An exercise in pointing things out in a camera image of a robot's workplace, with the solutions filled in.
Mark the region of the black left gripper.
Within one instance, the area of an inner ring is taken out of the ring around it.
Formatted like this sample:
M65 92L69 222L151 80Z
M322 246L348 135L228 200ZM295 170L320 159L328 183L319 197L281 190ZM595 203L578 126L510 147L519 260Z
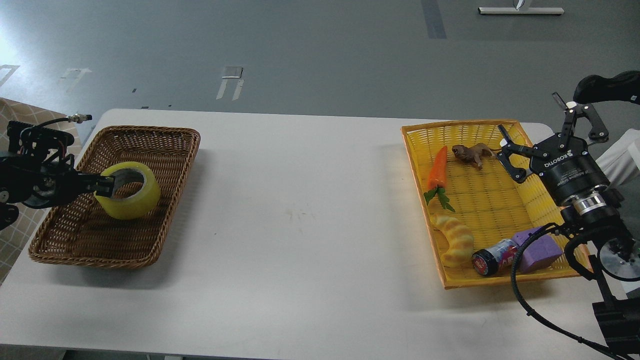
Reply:
M14 202L28 208L61 207L81 194L94 193L111 198L115 192L115 176L78 172L73 165L14 167L18 191Z

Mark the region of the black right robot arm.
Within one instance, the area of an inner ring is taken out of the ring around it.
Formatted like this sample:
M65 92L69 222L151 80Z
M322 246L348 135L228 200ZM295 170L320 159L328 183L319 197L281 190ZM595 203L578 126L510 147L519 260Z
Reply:
M524 183L536 175L557 207L562 224L547 223L522 244L510 269L510 285L526 315L613 360L630 360L639 353L639 301L619 300L606 276L620 281L639 279L639 240L622 221L618 209L622 194L598 166L589 147L608 141L610 133L592 104L566 103L558 93L555 102L564 112L562 128L531 146L514 143L504 126L499 130L505 145L498 161L510 178ZM594 316L605 345L560 328L531 307L517 284L517 266L525 250L542 236L567 238L563 253L569 266L589 281L596 281L602 301L593 303Z

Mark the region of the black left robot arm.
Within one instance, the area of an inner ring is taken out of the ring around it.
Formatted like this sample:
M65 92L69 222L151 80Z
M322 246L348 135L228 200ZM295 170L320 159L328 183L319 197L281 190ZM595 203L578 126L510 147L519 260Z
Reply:
M18 203L44 209L68 205L82 194L113 196L115 177L76 170L75 155L67 150L74 144L73 135L48 127L60 122L80 124L92 118L90 114L74 114L36 125L9 121L9 145L0 161L0 228L18 219Z

